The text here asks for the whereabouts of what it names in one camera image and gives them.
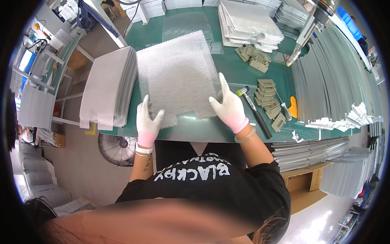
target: pink glove cuff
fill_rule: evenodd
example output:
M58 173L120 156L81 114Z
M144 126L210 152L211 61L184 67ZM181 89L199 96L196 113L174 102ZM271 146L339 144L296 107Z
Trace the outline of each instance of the pink glove cuff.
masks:
M155 133L151 133L149 131L139 131L137 143L139 146L152 148L156 138L157 138L157 134Z
M247 117L243 119L242 117L230 116L223 122L233 130L234 134L237 134L248 124L249 120Z

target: black t-shirt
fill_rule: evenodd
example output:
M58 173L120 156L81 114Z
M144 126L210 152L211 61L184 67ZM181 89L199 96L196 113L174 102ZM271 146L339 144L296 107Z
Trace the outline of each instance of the black t-shirt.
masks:
M281 217L270 230L272 243L285 234L290 220L290 194L275 161L243 170L215 153L207 153L175 162L147 180L129 182L116 203L157 197L227 203L259 223L272 215Z

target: box flap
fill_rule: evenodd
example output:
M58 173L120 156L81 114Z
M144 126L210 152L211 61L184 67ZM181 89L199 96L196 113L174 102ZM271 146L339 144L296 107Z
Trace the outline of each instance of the box flap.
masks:
M288 178L288 177L296 176L296 175L303 175L306 173L313 172L314 170L323 168L325 166L328 166L331 163L332 162L321 162L319 164L310 165L309 167L305 167L302 169L294 169L294 170L290 170L290 171L286 171L286 172L281 172L280 174L283 178Z
M321 185L321 179L322 179L322 170L323 168L313 171L312 181L310 183L309 191L315 191L319 189L319 186Z
M291 196L291 215L313 205L323 199L327 194L321 190L308 192L300 189L290 193Z

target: factory floor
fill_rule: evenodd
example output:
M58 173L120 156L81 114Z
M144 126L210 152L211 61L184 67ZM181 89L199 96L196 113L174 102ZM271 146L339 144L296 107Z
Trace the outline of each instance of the factory floor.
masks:
M113 23L120 32L123 32L129 19L117 17ZM91 33L80 40L82 46L90 55L97 58L116 50L118 47L108 36L100 24L96 24ZM75 72L68 70L68 74L77 78L84 70ZM60 86L57 98L64 97L67 78ZM388 111L386 89L381 84L381 98L383 111ZM71 83L68 94L76 94L83 91L85 82ZM79 120L81 97L66 101L64 107L64 119ZM385 115L384 128L388 128L388 114ZM66 136L65 148L44 148L45 157L50 160L55 169L58 184L69 190L73 199L83 196L100 205L108 205L115 202L125 188L132 168L117 167L107 162L98 149L98 134L85 134L92 129L80 129L69 124L53 124L53 128ZM362 132L351 136L351 146L367 146L367 127ZM202 151L206 145L193 143L197 151ZM345 213L351 207L352 199L328 195L312 206L291 216L289 228L280 243L330 243L338 230L338 222L344 218Z

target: hand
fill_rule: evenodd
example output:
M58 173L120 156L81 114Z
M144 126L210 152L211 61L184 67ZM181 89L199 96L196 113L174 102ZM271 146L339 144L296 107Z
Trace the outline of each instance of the hand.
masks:
M248 124L249 120L245 117L241 99L230 91L229 85L221 72L218 73L218 76L223 94L222 104L213 97L209 97L209 101L218 117L233 130L233 133L237 134Z
M160 110L154 120L149 117L149 95L146 95L144 102L137 107L137 131L138 145L152 148L154 140L160 131L161 121L164 117L164 110Z

